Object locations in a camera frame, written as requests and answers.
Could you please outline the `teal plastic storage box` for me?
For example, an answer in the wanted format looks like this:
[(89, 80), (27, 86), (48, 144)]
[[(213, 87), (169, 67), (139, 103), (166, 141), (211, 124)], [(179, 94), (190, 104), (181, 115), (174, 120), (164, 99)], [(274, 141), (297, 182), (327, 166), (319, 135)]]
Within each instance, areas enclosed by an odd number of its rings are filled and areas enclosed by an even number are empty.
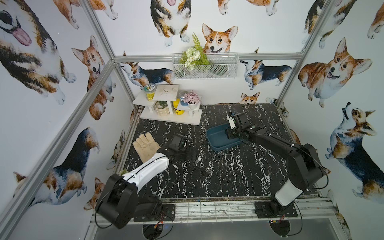
[(231, 129), (228, 123), (207, 130), (207, 139), (213, 151), (220, 152), (242, 143), (239, 138), (230, 140), (226, 134), (227, 129)]

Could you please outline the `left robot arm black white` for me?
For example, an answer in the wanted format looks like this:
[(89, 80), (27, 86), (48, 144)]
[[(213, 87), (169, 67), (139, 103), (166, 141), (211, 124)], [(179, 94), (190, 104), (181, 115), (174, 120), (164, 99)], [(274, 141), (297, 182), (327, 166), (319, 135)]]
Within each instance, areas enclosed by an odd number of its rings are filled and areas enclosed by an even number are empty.
[(109, 177), (95, 207), (95, 216), (101, 216), (118, 229), (125, 227), (131, 219), (163, 221), (166, 215), (162, 201), (153, 196), (139, 198), (140, 190), (156, 175), (165, 171), (176, 160), (195, 156), (186, 147), (188, 137), (175, 134), (163, 147), (150, 133), (141, 134), (133, 146), (142, 164), (123, 175)]

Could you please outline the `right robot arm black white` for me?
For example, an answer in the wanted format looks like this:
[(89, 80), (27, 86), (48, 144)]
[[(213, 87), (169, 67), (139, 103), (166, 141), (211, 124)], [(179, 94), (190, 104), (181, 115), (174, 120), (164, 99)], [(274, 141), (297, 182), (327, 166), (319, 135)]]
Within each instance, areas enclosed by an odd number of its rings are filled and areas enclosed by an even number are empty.
[(252, 124), (244, 113), (230, 112), (227, 120), (230, 124), (227, 129), (229, 139), (239, 138), (260, 145), (286, 161), (289, 178), (270, 201), (270, 209), (274, 214), (281, 214), (305, 190), (327, 175), (312, 145), (286, 141), (267, 129)]

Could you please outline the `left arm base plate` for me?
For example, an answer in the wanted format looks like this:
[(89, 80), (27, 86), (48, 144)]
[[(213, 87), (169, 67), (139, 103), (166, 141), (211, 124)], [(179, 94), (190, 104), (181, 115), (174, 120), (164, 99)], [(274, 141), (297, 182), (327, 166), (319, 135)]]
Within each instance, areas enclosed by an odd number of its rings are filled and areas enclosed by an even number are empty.
[(174, 221), (176, 213), (175, 204), (164, 204), (163, 202), (139, 203), (136, 206), (134, 222), (161, 222)]

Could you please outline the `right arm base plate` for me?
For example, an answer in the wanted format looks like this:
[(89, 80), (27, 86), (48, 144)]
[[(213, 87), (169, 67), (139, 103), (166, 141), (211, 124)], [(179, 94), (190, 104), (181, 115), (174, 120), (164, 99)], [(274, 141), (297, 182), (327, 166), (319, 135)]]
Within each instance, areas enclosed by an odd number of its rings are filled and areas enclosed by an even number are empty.
[(259, 219), (297, 217), (298, 212), (294, 203), (282, 207), (277, 202), (254, 202), (255, 214)]

